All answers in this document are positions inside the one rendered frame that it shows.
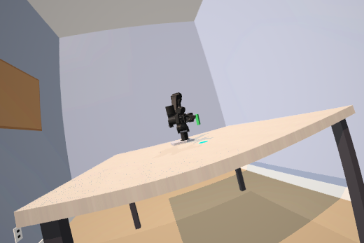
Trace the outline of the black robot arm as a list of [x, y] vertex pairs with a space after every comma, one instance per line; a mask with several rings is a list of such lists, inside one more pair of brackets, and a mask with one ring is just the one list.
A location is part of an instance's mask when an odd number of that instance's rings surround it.
[[[174, 116], [176, 114], [183, 114], [186, 110], [181, 106], [182, 94], [180, 92], [174, 93], [171, 96], [171, 106], [166, 106], [166, 112], [168, 116], [169, 127], [172, 128], [176, 123], [174, 122]], [[176, 129], [178, 133], [181, 133], [181, 141], [188, 140], [188, 132], [190, 131], [186, 123], [177, 125]], [[187, 132], [184, 132], [187, 131]]]

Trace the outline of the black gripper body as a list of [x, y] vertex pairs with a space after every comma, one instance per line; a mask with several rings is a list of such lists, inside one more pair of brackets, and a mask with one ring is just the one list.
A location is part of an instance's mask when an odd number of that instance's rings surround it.
[[[181, 116], [179, 116], [179, 115], [181, 115]], [[177, 125], [184, 123], [183, 114], [176, 114], [176, 115], [174, 116], [174, 122], [175, 122]]]

